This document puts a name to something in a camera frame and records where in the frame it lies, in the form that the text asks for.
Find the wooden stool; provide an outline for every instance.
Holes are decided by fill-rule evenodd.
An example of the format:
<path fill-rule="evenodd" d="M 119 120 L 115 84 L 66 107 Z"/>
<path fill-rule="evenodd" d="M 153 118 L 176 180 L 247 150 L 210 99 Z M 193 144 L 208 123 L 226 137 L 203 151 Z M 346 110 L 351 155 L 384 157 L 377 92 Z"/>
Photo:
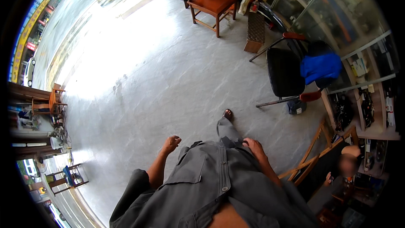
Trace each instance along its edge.
<path fill-rule="evenodd" d="M 257 53 L 265 44 L 265 19 L 259 13 L 249 13 L 247 21 L 247 42 L 244 51 Z"/>

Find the chair seat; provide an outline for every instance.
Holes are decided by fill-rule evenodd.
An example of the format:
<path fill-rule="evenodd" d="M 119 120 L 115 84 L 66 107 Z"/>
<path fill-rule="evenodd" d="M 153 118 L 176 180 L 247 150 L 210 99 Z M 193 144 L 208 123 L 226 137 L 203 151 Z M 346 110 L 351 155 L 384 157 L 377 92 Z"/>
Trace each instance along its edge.
<path fill-rule="evenodd" d="M 193 7 L 209 13 L 211 15 L 218 15 L 227 10 L 237 0 L 192 0 L 188 1 Z"/>
<path fill-rule="evenodd" d="M 277 97 L 297 96 L 304 92 L 305 79 L 300 73 L 300 59 L 291 50 L 267 50 L 267 70 Z"/>

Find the marble-pattern floor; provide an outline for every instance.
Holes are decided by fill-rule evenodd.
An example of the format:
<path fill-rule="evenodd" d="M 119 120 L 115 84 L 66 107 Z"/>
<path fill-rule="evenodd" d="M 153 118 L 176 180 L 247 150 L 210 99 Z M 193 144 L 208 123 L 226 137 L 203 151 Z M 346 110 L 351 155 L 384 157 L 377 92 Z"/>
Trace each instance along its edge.
<path fill-rule="evenodd" d="M 66 86 L 66 125 L 74 163 L 84 163 L 89 180 L 79 191 L 106 226 L 134 169 L 147 170 L 165 139 L 178 135 L 183 140 L 169 155 L 167 178 L 182 146 L 217 139 L 224 109 L 233 110 L 242 136 L 262 143 L 276 173 L 299 163 L 325 107 L 317 100 L 296 116 L 285 104 L 256 108 L 277 97 L 265 55 L 248 62 L 246 30 L 247 17 L 237 14 L 220 23 L 216 38 L 192 23 L 183 2 L 154 0 L 89 33 L 95 42 L 87 43 Z M 268 30 L 266 44 L 280 35 Z"/>

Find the red sign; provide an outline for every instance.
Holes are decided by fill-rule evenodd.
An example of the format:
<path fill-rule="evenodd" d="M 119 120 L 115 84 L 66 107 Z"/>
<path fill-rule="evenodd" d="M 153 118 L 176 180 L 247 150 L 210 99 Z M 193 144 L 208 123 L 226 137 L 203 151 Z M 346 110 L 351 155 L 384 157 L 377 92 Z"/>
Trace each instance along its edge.
<path fill-rule="evenodd" d="M 27 42 L 27 48 L 32 51 L 35 51 L 35 44 L 33 44 L 32 42 Z"/>

